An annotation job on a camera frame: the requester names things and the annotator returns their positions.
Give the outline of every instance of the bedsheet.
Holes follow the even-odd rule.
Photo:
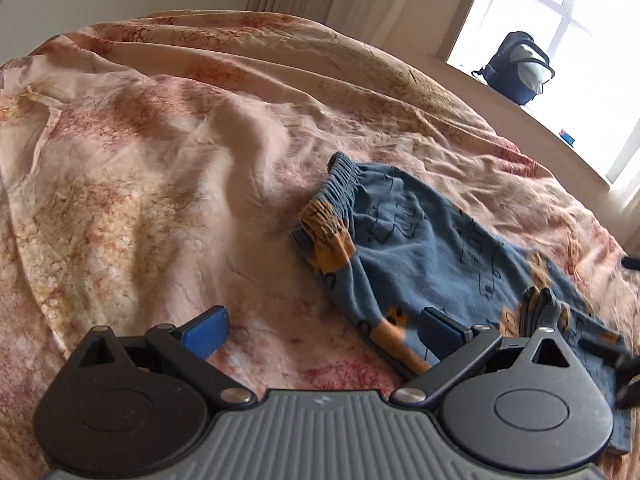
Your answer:
[[[398,386],[289,240],[336,151],[537,247],[640,342],[640,279],[590,211],[434,80],[322,25],[155,14],[56,36],[0,75],[0,478],[46,470],[31,414],[95,324],[133,335],[224,304],[210,362],[258,394]],[[640,474],[634,432],[610,478]]]

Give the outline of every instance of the red pattern on bedsheet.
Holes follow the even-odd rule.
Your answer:
[[[137,334],[224,304],[211,362],[258,394],[398,386],[289,240],[336,150],[537,246],[638,344],[640,280],[593,215],[436,82],[322,25],[156,14],[57,36],[0,75],[4,480],[45,470],[31,413],[94,324]],[[638,453],[603,469],[636,478]]]

